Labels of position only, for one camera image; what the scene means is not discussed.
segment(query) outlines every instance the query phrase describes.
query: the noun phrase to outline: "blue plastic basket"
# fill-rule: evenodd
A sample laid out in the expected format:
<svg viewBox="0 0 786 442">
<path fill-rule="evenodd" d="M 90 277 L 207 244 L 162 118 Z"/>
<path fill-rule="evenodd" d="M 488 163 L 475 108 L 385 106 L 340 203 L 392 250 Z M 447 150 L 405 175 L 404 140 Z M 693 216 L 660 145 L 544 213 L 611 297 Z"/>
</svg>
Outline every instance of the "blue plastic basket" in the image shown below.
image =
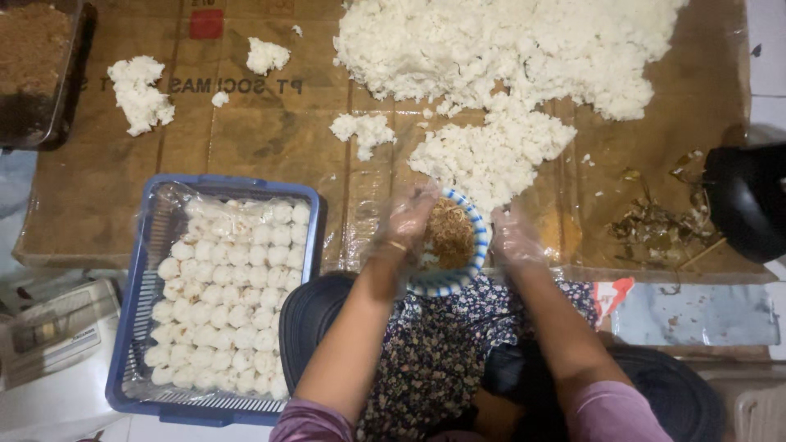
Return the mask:
<svg viewBox="0 0 786 442">
<path fill-rule="evenodd" d="M 123 297 L 106 384 L 106 399 L 123 413 L 151 414 L 162 422 L 225 426 L 232 423 L 274 425 L 285 402 L 246 397 L 231 392 L 205 395 L 197 390 L 154 385 L 152 368 L 142 362 L 150 338 L 153 304 L 162 296 L 163 280 L 159 263 L 187 228 L 188 217 L 178 204 L 163 197 L 173 186 L 182 184 L 200 194 L 222 200 L 266 201 L 285 197 L 306 201 L 311 206 L 306 240 L 303 280 L 318 272 L 321 244 L 318 245 L 320 200 L 307 186 L 262 179 L 222 175 L 169 175 L 152 177 L 142 194 L 141 221 L 128 267 L 128 287 Z"/>
</svg>

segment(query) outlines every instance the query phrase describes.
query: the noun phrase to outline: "weighing scale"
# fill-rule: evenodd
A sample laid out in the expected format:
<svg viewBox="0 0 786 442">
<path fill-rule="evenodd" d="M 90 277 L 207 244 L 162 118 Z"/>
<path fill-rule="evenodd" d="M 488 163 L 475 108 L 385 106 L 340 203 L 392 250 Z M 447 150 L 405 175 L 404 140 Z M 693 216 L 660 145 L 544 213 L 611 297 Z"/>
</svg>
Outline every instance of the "weighing scale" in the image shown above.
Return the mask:
<svg viewBox="0 0 786 442">
<path fill-rule="evenodd" d="M 104 398 L 119 312 L 99 279 L 0 323 L 0 440 L 72 442 L 123 417 Z"/>
</svg>

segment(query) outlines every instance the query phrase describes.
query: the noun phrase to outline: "floral skirt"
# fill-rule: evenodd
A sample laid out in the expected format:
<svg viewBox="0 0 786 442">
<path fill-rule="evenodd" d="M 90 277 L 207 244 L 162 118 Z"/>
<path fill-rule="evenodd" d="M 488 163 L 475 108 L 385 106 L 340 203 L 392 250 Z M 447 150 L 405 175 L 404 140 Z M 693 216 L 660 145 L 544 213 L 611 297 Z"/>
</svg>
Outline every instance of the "floral skirt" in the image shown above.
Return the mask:
<svg viewBox="0 0 786 442">
<path fill-rule="evenodd" d="M 557 286 L 594 325 L 592 284 Z M 533 338 L 520 296 L 486 275 L 450 297 L 408 295 L 396 303 L 387 325 L 358 440 L 423 439 L 441 421 L 470 408 L 493 347 Z"/>
</svg>

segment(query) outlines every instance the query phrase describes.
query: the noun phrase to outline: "plastic glove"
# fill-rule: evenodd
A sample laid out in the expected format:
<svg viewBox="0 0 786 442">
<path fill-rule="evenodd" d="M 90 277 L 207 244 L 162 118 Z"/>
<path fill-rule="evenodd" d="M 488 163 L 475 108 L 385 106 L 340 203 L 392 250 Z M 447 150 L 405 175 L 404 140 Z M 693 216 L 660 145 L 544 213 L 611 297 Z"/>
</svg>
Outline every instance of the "plastic glove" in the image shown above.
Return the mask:
<svg viewBox="0 0 786 442">
<path fill-rule="evenodd" d="M 509 212 L 494 209 L 491 222 L 494 224 L 491 251 L 499 263 L 506 267 L 532 264 L 547 267 L 538 230 L 520 207 L 514 205 Z"/>
<path fill-rule="evenodd" d="M 416 249 L 426 232 L 426 222 L 439 199 L 436 182 L 411 186 L 406 193 L 393 198 L 380 218 L 377 231 L 383 242 L 401 245 L 407 252 Z"/>
</svg>

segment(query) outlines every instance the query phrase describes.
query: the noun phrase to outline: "plastic container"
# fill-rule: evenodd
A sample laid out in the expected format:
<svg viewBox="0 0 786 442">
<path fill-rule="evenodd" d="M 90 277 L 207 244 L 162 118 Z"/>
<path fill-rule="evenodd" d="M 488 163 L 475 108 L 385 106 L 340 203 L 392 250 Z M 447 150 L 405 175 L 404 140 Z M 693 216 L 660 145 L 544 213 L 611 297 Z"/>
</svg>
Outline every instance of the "plastic container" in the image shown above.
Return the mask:
<svg viewBox="0 0 786 442">
<path fill-rule="evenodd" d="M 27 97 L 22 94 L 0 95 L 0 147 L 14 149 L 48 149 L 62 142 L 68 132 L 68 121 L 63 115 L 69 105 L 69 94 L 77 94 L 69 78 L 73 76 L 77 55 L 83 40 L 86 23 L 83 0 L 10 0 L 0 2 L 0 10 L 21 7 L 30 3 L 47 3 L 68 15 L 72 29 L 68 45 L 63 51 L 57 70 L 57 85 L 46 98 Z"/>
<path fill-rule="evenodd" d="M 287 197 L 307 201 L 311 206 L 306 242 L 303 280 L 318 272 L 321 244 L 320 198 L 310 187 L 262 179 L 221 175 L 156 175 L 142 194 L 141 220 L 131 262 L 128 287 L 123 298 L 112 365 L 106 384 L 109 404 L 123 413 L 151 414 L 162 422 L 190 425 L 225 426 L 232 423 L 274 425 L 285 402 L 240 396 L 231 392 L 205 394 L 197 390 L 157 386 L 149 380 L 152 368 L 142 363 L 151 341 L 152 304 L 163 289 L 157 275 L 159 263 L 169 255 L 171 244 L 179 238 L 187 219 L 185 212 L 160 197 L 171 184 L 184 184 L 203 195 L 228 199 L 266 201 Z"/>
<path fill-rule="evenodd" d="M 407 290 L 422 297 L 448 297 L 459 293 L 480 273 L 489 249 L 489 234 L 483 217 L 469 199 L 453 189 L 443 188 L 442 196 L 464 209 L 472 223 L 475 235 L 475 252 L 465 266 L 453 270 L 433 270 L 416 273 L 407 284 Z"/>
</svg>

